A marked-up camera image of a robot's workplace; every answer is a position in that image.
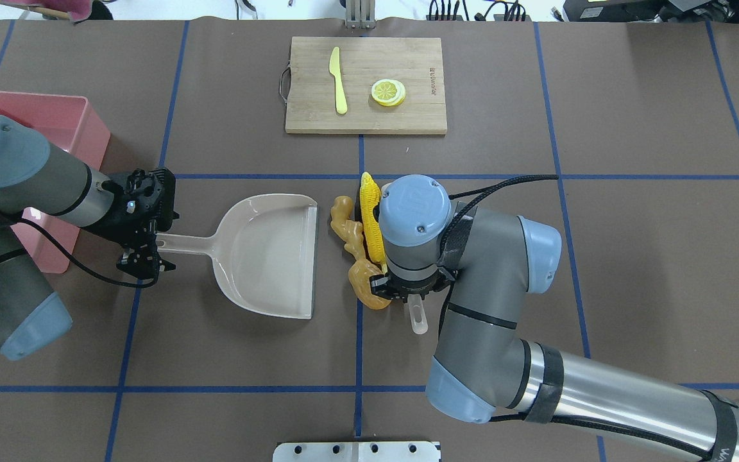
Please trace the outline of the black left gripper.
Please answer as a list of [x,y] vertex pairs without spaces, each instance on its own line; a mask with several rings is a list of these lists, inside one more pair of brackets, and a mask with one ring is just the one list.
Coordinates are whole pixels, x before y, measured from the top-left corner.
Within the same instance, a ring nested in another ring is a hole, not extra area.
[[123,248],[117,269],[136,280],[175,270],[176,264],[162,258],[157,247],[157,233],[168,231],[179,218],[174,211],[173,173],[135,169],[108,177],[106,191],[112,193],[112,204],[97,222],[97,235]]

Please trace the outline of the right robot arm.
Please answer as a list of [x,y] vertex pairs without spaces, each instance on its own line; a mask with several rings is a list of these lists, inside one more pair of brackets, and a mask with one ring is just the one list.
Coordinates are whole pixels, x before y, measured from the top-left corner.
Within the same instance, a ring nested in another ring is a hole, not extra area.
[[388,300],[446,287],[425,392],[435,409],[486,424],[563,424],[640,441],[685,460],[739,461],[739,401],[567,354],[516,335],[526,295],[544,293],[562,255],[556,228],[480,208],[497,190],[548,180],[523,175],[449,195],[431,176],[380,190],[387,271],[370,279]]

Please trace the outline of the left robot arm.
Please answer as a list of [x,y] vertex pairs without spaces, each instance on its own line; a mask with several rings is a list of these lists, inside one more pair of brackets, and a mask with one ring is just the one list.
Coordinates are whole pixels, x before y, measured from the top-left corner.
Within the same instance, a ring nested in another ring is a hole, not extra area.
[[157,234],[171,228],[176,179],[168,169],[105,175],[43,134],[0,115],[0,354],[23,359],[63,336],[72,318],[13,231],[28,208],[61,219],[123,250],[117,268],[134,287],[154,286]]

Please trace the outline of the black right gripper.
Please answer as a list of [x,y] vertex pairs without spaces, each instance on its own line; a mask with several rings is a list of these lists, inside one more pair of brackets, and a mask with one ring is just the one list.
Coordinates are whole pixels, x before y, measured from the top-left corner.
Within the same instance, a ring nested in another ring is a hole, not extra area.
[[390,270],[384,275],[370,277],[372,295],[387,300],[405,300],[409,295],[418,295],[423,300],[428,293],[440,292],[455,282],[455,272],[445,267],[437,267],[437,271],[425,280],[412,281],[394,275]]

